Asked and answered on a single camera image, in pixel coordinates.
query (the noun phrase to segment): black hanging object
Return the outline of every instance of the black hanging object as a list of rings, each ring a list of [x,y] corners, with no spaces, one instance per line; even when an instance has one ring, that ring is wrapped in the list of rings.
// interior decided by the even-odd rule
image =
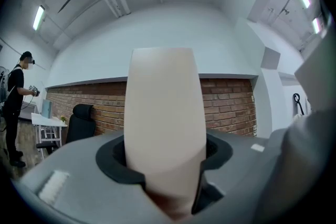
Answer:
[[[294,102],[300,106],[301,114],[304,115],[301,103],[300,103],[300,95],[298,93],[293,94]]]

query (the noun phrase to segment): white sticker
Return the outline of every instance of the white sticker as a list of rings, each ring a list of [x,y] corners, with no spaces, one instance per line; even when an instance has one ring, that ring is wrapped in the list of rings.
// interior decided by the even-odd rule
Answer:
[[[252,147],[251,147],[253,150],[255,151],[260,151],[260,152],[263,152],[265,147],[264,146],[260,146],[258,144],[254,144]]]

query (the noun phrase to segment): person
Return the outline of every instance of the person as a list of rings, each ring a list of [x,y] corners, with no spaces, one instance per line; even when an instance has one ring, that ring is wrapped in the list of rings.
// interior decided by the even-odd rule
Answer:
[[[22,70],[28,69],[31,64],[33,64],[32,54],[29,51],[26,51],[21,55],[19,64],[15,66],[15,68],[20,68],[14,70],[9,76],[8,90],[13,90],[8,96],[8,99],[3,107],[3,114],[7,125],[6,144],[9,154],[9,162],[12,166],[20,168],[25,167],[26,164],[20,160],[23,156],[23,152],[17,151],[15,146],[18,118],[23,102],[23,96],[36,96],[36,92],[23,88],[24,75]]]

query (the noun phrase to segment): brick wall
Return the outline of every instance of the brick wall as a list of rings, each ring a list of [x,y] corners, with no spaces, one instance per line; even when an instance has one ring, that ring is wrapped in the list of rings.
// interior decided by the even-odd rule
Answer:
[[[256,134],[256,110],[247,79],[201,79],[207,128],[240,135]],[[76,104],[93,104],[96,135],[123,129],[126,82],[51,88],[54,116],[69,123]]]

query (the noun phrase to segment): white table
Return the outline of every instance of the white table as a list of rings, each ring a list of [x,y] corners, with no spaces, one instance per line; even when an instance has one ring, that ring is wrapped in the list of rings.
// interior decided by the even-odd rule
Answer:
[[[57,117],[52,117],[51,119],[43,117],[41,114],[32,113],[31,122],[35,125],[36,132],[36,144],[45,141],[55,141],[59,142],[59,146],[62,146],[62,127],[67,127],[67,125],[58,119]],[[42,126],[44,127],[44,137],[41,135]],[[50,138],[47,137],[47,130],[50,130]],[[44,159],[43,150],[41,150],[42,158]]]

